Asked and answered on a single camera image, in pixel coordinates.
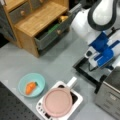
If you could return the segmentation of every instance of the orange object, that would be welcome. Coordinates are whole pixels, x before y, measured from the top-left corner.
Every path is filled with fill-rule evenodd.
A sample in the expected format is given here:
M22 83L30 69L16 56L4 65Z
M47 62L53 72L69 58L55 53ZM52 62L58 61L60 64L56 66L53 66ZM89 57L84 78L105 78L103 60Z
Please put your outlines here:
M37 83L36 83L36 82L30 82L30 83L28 83L27 86L26 86L26 91L25 91L25 93L26 93L27 95L29 95L29 94L32 93L32 91L36 88L36 86L37 86Z

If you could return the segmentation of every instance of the white object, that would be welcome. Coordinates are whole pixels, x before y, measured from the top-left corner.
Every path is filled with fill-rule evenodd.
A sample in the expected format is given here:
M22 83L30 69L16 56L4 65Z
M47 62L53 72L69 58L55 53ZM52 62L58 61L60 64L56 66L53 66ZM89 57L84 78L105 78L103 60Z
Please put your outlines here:
M5 1L4 0L0 0L2 5L5 5Z
M98 25L106 25L112 17L114 0L102 0L93 12L93 20Z
M115 2L114 0L101 0L99 2L98 6L94 9L93 16L92 16L93 21L96 23L96 25L99 25L99 26L108 25L108 23L110 22L110 20L112 18L112 15L113 15L113 3L114 2ZM118 16L120 16L120 1L117 2L116 7L117 8L114 8L114 9L117 9L116 15L117 15L117 18L119 18ZM89 11L90 11L90 9L82 10L82 11L78 12L71 24L71 27L78 34L80 39L85 40L88 45L90 45L92 42L94 42L96 40L96 38L101 34L101 32L103 32L103 31L94 30L89 25L89 23L88 23ZM107 45L110 46L113 43L115 43L115 41L117 41L117 40L120 40L120 31L117 31L110 37ZM120 44L117 44L112 48L113 53L114 53L113 57L116 59L117 59L117 56L120 55L119 48L120 48ZM84 54L84 57L89 59L89 63L93 67L97 67L97 65L98 65L97 61L95 61L94 58L96 56L98 56L100 53L97 52L94 48L92 49L92 46L89 46L88 50L92 52L92 55L88 57L86 55L86 53L87 53L86 52Z
M72 81L70 81L68 84L69 85L75 85L74 83L76 83L76 78L73 78ZM51 89L53 88L57 88L58 86L63 85L64 87L67 87L67 84L65 84L62 81L58 81ZM43 98L44 96L38 101L37 105L36 105L36 110L38 111L38 113L45 119L45 120L68 120L68 118L73 114L73 112L78 108L78 106L81 104L81 102L83 101L83 97L78 94L76 91L74 91L73 89L71 89L71 92L77 96L77 100L76 102L73 104L72 109L70 110L69 113L67 113L65 116L60 117L60 118L53 118L53 117L47 117L46 116L46 112L44 111L44 109L42 108L42 102L43 102Z

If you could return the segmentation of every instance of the black mat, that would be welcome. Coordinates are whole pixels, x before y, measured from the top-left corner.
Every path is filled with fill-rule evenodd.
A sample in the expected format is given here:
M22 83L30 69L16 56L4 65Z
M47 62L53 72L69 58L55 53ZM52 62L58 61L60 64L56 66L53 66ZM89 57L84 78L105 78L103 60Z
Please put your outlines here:
M8 40L6 40L2 34L0 34L0 48L3 47L8 43Z
M40 120L0 82L0 120Z

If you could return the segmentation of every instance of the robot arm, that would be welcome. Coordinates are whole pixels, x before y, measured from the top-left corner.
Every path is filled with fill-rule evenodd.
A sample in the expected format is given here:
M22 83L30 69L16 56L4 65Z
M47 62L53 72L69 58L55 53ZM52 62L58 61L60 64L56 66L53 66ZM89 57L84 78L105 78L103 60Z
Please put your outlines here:
M108 63L115 56L114 48L120 47L118 40L108 44L109 38L104 32L116 22L118 3L118 0L98 0L90 9L80 11L71 24L78 36L87 42L89 48L84 56L93 67Z

